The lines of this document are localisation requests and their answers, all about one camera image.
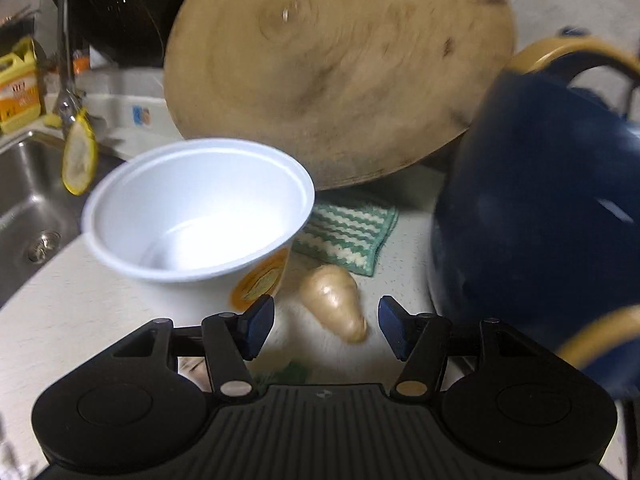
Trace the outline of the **white paper bowl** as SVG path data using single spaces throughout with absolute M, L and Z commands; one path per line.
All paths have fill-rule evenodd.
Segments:
M 154 148 L 102 179 L 82 212 L 90 252 L 178 326 L 245 311 L 281 285 L 314 206 L 304 166 L 238 139 Z

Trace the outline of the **long green wrapper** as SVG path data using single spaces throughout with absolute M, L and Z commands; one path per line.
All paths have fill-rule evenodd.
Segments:
M 254 375 L 254 381 L 260 391 L 266 390 L 271 385 L 302 386 L 306 385 L 310 371 L 305 364 L 292 360 L 280 368 L 270 372 L 259 372 Z

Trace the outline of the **garlic bulb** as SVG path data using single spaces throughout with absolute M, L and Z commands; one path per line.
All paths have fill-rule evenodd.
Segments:
M 345 269 L 334 264 L 319 266 L 304 277 L 299 296 L 317 321 L 342 341 L 360 344 L 367 338 L 359 288 Z

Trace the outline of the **green white knitted cloth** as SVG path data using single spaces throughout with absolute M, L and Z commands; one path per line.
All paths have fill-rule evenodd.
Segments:
M 294 240 L 299 254 L 372 278 L 378 255 L 399 219 L 395 206 L 372 200 L 318 202 Z

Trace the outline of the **blue rice cooker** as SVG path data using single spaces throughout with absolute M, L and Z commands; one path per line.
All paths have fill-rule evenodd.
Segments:
M 435 205 L 434 308 L 498 318 L 614 398 L 639 393 L 639 127 L 587 70 L 631 82 L 639 60 L 590 35 L 530 44 L 491 85 Z

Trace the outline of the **stainless steel sink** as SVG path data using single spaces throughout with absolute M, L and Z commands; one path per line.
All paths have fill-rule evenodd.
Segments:
M 80 234 L 89 194 L 66 190 L 63 150 L 61 139 L 37 130 L 1 140 L 2 304 Z

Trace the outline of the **yellow mesh sink strainer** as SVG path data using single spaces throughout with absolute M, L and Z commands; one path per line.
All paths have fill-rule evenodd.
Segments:
M 68 129 L 63 151 L 61 178 L 70 194 L 81 196 L 88 191 L 96 175 L 98 159 L 96 136 L 83 107 Z

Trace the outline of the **round wooden cutting board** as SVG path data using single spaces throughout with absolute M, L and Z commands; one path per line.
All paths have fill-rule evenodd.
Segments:
M 508 0 L 184 0 L 164 96 L 185 138 L 268 144 L 339 188 L 464 133 L 514 46 Z

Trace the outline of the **yellow detergent bottle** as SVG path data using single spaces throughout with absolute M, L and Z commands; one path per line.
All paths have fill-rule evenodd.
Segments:
M 23 37 L 2 55 L 0 77 L 1 132 L 24 128 L 41 114 L 37 55 L 32 37 Z

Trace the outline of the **black colander pan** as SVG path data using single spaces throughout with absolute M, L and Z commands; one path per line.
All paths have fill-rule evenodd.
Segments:
M 124 67 L 163 65 L 166 44 L 183 0 L 70 0 L 79 36 Z

